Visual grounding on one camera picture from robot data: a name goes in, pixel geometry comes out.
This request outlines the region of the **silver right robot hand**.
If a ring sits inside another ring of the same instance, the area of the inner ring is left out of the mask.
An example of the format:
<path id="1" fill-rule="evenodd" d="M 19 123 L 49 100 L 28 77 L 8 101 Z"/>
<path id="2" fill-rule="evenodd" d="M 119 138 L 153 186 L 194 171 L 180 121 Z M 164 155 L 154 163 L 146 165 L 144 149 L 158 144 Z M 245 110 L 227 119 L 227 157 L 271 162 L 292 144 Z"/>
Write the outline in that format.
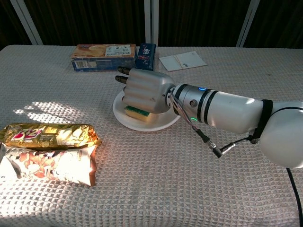
<path id="1" fill-rule="evenodd" d="M 161 114 L 169 110 L 167 94 L 175 87 L 172 77 L 155 71 L 136 68 L 118 67 L 120 73 L 115 80 L 124 83 L 122 101 L 129 106 L 153 113 Z"/>

